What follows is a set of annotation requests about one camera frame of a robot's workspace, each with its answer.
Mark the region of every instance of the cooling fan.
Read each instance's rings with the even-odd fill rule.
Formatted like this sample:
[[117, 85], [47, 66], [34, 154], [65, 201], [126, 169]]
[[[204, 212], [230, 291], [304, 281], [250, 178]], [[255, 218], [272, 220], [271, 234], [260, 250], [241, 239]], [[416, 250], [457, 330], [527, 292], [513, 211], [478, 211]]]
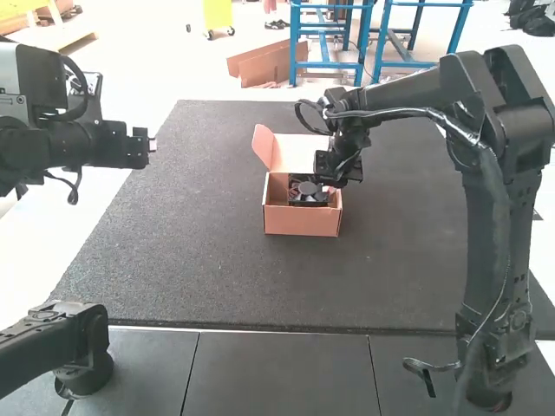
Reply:
[[328, 186], [318, 183], [310, 175], [289, 175], [289, 197], [291, 206], [328, 206]]

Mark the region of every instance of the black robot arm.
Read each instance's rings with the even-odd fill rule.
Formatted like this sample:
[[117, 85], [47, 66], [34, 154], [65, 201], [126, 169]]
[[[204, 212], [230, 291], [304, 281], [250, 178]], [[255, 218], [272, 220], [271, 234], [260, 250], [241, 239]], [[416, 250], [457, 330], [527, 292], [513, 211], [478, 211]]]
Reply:
[[[303, 104], [328, 131], [307, 126]], [[397, 81], [300, 101], [301, 122], [332, 135], [315, 154], [319, 180], [337, 187], [362, 180], [361, 150], [387, 120], [426, 117], [445, 128], [447, 150], [467, 196], [467, 285], [456, 314], [458, 395], [497, 412], [535, 336], [528, 294], [532, 214], [541, 171], [555, 138], [555, 108], [518, 46], [463, 52]]]
[[[148, 164], [155, 141], [146, 128], [127, 135], [124, 122], [102, 118], [101, 74], [12, 42], [0, 42], [0, 58], [6, 63], [0, 71], [0, 197], [19, 183], [42, 185], [51, 167], [79, 173], [82, 166]], [[70, 202], [76, 203], [78, 183], [72, 186]]]
[[108, 344], [102, 305], [50, 302], [30, 310], [0, 333], [0, 399], [52, 370], [62, 397], [95, 393], [114, 368]]

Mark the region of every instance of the blue metal frame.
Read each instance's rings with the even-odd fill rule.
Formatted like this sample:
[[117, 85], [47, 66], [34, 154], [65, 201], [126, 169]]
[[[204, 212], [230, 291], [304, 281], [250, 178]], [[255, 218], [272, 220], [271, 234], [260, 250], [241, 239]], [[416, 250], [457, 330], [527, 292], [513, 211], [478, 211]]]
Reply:
[[[291, 0], [291, 46], [290, 46], [290, 71], [289, 83], [295, 87], [297, 85], [297, 70], [299, 68], [334, 68], [334, 69], [354, 69], [355, 86], [360, 87], [362, 74], [364, 71], [364, 58], [368, 47], [370, 31], [370, 18], [374, 1], [364, 2], [362, 5], [354, 5], [354, 0], [348, 0], [347, 4], [301, 4], [301, 0]], [[318, 23], [301, 23], [301, 9], [316, 10]], [[323, 20], [322, 10], [347, 10], [345, 23], [339, 23], [337, 16], [334, 16], [333, 23]], [[353, 9], [362, 9], [361, 28], [359, 43], [357, 47], [360, 51], [357, 62], [332, 62], [328, 51], [327, 36], [340, 35], [343, 37], [343, 50], [349, 49], [350, 26], [353, 16]], [[322, 50], [322, 60], [316, 62], [297, 61], [297, 43], [301, 35], [318, 35], [320, 49]]]
[[[363, 4], [372, 2], [373, 0], [364, 0]], [[389, 18], [391, 16], [391, 8], [393, 6], [408, 6], [416, 7], [415, 20], [413, 22], [412, 29], [390, 29], [389, 28]], [[452, 54], [457, 50], [459, 45], [460, 35], [464, 28], [465, 22], [467, 20], [468, 11], [473, 6], [473, 0], [462, 0], [462, 3], [426, 3], [426, 0], [418, 0], [416, 2], [400, 2], [395, 0], [385, 0], [383, 6], [382, 23], [379, 29], [370, 29], [369, 32], [378, 33], [378, 43], [375, 50], [375, 64], [374, 73], [372, 74], [372, 83], [376, 83], [380, 80], [380, 75], [382, 74], [382, 68], [430, 68], [436, 65], [436, 62], [418, 62], [415, 61], [410, 51], [414, 49], [416, 42], [416, 35], [418, 34], [418, 29], [420, 27], [420, 20], [422, 17], [422, 12], [424, 7], [458, 7], [460, 8], [459, 16], [454, 25], [453, 34], [451, 35], [451, 40], [449, 46], [447, 47], [447, 53]], [[396, 34], [407, 34], [410, 35], [410, 41], [405, 48], [402, 45], [401, 40]], [[361, 45], [364, 41], [363, 32], [358, 36], [358, 45]], [[383, 60], [383, 50], [387, 41], [390, 41], [397, 53], [402, 58], [402, 61], [384, 61]]]

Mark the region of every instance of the floor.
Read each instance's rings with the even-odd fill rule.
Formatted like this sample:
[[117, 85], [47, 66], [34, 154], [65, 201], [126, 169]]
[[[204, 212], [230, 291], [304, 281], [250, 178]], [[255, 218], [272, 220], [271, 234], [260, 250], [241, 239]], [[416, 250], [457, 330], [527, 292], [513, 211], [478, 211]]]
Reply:
[[[287, 31], [262, 28], [259, 3], [234, 3], [236, 35], [229, 37], [222, 32], [213, 42], [203, 39], [199, 33], [202, 30], [200, 1], [160, 0], [156, 8], [151, 2], [133, 0], [83, 0], [80, 3], [88, 17], [97, 22], [100, 39], [81, 42], [67, 52], [83, 69], [98, 70], [105, 75], [102, 100], [105, 119], [148, 127], [152, 134], [177, 99], [315, 99], [330, 82], [306, 81], [300, 88], [276, 90], [240, 89], [238, 80], [227, 74], [225, 58], [288, 37]], [[507, 7], [507, 1], [477, 2], [471, 9], [459, 50], [482, 51], [502, 44], [521, 44], [547, 90], [555, 96], [552, 60], [546, 53], [553, 49], [555, 38], [534, 38], [520, 31], [507, 30], [506, 18], [502, 16]], [[287, 8], [286, 4], [279, 4], [284, 18], [288, 16]], [[375, 26], [381, 18], [379, 9], [376, 7], [372, 16]], [[395, 10], [391, 24], [409, 26], [411, 12], [400, 9]], [[433, 60], [442, 55], [455, 18], [454, 9], [425, 10], [416, 43], [417, 58]], [[186, 23], [193, 26], [192, 34], [186, 33]], [[356, 39], [356, 32], [351, 39]], [[374, 47], [375, 44], [369, 48], [368, 69], [372, 68]], [[339, 59], [356, 56], [351, 48], [353, 50]], [[317, 57], [317, 54], [319, 47], [315, 45], [311, 55]], [[31, 189], [16, 205], [13, 198], [0, 203], [0, 216], [4, 213], [0, 218], [0, 252], [3, 253], [0, 257], [0, 287], [3, 288], [0, 328], [26, 315], [29, 307], [48, 297], [128, 174], [127, 171], [86, 169], [80, 191], [82, 199], [76, 207], [65, 203], [66, 186], [55, 183]], [[555, 281], [551, 279], [553, 260], [549, 250], [550, 235], [555, 231], [555, 162], [545, 169], [544, 177], [536, 204], [544, 221], [535, 222], [532, 231], [531, 269], [545, 292], [555, 299]], [[555, 359], [552, 344], [543, 342], [541, 348], [548, 360]]]

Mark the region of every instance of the open cardboard box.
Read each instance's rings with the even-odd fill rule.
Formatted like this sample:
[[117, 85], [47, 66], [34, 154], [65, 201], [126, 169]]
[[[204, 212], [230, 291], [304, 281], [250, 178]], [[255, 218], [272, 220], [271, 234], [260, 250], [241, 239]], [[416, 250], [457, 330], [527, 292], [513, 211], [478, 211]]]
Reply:
[[252, 150], [268, 168], [262, 196], [264, 232], [296, 236], [337, 237], [343, 213], [341, 190], [324, 207], [289, 206], [289, 174], [313, 174], [314, 152], [328, 150], [329, 139], [310, 134], [274, 134], [258, 124]]
[[[307, 61], [309, 44], [297, 44], [297, 61]], [[276, 42], [227, 58], [229, 75], [241, 80], [241, 87], [256, 87], [266, 82], [289, 80], [290, 40]]]

